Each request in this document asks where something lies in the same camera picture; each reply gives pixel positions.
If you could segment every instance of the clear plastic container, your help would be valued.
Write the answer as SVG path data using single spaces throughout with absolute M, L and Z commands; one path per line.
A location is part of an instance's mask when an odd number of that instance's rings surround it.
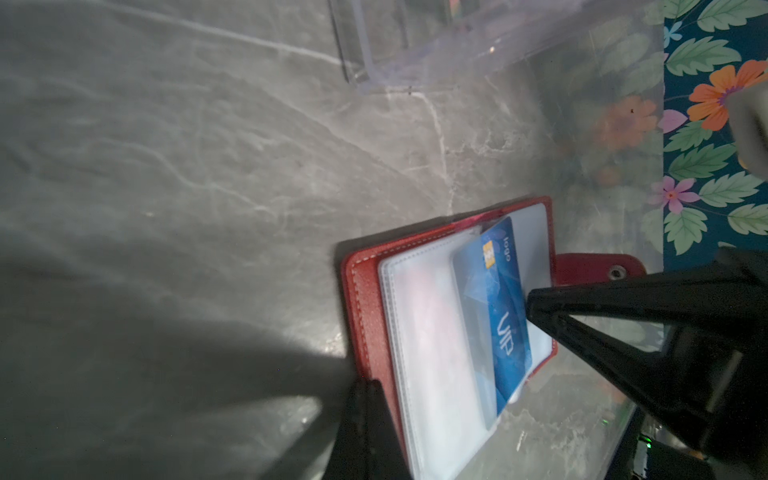
M 361 92 L 488 74 L 647 0 L 331 0 L 347 78 Z

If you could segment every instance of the teal floral pattern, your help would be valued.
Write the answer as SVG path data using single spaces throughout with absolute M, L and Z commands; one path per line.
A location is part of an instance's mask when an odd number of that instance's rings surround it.
M 768 185 L 740 164 L 723 106 L 727 95 L 768 81 L 768 0 L 658 7 L 664 178 L 648 192 L 646 238 L 662 249 L 665 270 L 709 263 L 720 246 L 768 250 Z

